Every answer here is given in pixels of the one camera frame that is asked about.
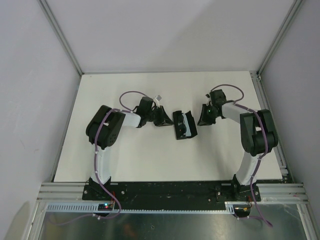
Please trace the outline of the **dark aviator sunglasses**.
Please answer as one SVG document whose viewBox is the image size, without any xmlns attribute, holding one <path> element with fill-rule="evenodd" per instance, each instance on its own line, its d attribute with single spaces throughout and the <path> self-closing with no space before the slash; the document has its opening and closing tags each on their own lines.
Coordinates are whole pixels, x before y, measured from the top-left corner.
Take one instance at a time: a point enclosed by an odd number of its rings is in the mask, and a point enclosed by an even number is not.
<svg viewBox="0 0 320 240">
<path fill-rule="evenodd" d="M 184 125 L 184 117 L 183 117 L 183 114 L 180 113 L 178 116 L 177 116 L 177 137 L 179 139 L 181 138 L 184 138 L 185 135 L 185 125 Z"/>
</svg>

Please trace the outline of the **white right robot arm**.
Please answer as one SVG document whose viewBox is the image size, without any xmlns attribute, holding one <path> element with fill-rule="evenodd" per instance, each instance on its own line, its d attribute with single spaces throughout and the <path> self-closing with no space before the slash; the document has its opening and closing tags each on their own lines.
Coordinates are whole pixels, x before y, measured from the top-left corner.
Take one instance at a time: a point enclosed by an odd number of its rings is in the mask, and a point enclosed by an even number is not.
<svg viewBox="0 0 320 240">
<path fill-rule="evenodd" d="M 198 126 L 210 126 L 217 118 L 231 119 L 240 125 L 240 140 L 244 155 L 233 180 L 237 183 L 230 188 L 231 196 L 242 201 L 249 194 L 262 158 L 278 145 L 279 138 L 271 112 L 268 109 L 253 110 L 227 100 L 223 90 L 211 91 L 206 95 L 208 102 L 202 105 Z"/>
</svg>

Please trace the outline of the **light blue cleaning cloth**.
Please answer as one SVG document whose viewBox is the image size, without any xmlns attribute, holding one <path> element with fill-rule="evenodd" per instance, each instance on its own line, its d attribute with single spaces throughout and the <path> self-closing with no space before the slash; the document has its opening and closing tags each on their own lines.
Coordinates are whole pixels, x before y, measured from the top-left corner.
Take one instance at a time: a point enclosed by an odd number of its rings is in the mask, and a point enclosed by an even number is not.
<svg viewBox="0 0 320 240">
<path fill-rule="evenodd" d="M 191 138 L 191 137 L 192 137 L 192 133 L 191 133 L 191 129 L 190 129 L 190 125 L 189 125 L 187 116 L 186 116 L 185 113 L 183 113 L 182 116 L 183 116 L 183 124 L 185 125 L 185 133 L 184 133 L 184 136 L 185 136 L 186 138 Z"/>
</svg>

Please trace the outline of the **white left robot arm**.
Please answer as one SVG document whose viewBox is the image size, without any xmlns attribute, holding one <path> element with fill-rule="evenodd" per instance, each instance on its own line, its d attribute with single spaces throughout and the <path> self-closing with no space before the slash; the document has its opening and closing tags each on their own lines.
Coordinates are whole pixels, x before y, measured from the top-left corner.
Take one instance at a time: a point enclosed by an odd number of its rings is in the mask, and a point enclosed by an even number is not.
<svg viewBox="0 0 320 240">
<path fill-rule="evenodd" d="M 111 188 L 106 184 L 112 178 L 109 170 L 111 147 L 117 141 L 121 129 L 142 128 L 148 122 L 152 122 L 156 127 L 174 124 L 162 105 L 144 96 L 133 110 L 102 105 L 87 125 L 85 134 L 94 147 L 93 174 L 90 178 L 97 183 L 93 194 L 98 199 L 105 200 L 111 193 Z"/>
</svg>

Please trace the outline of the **black glasses case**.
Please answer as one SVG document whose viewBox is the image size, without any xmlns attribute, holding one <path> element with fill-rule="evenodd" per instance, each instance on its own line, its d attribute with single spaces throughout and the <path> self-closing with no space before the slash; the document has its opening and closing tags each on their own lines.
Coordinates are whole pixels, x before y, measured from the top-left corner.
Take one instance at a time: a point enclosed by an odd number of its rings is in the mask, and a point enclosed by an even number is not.
<svg viewBox="0 0 320 240">
<path fill-rule="evenodd" d="M 183 113 L 181 110 L 172 113 L 176 140 L 192 139 L 198 135 L 195 119 L 191 111 Z"/>
</svg>

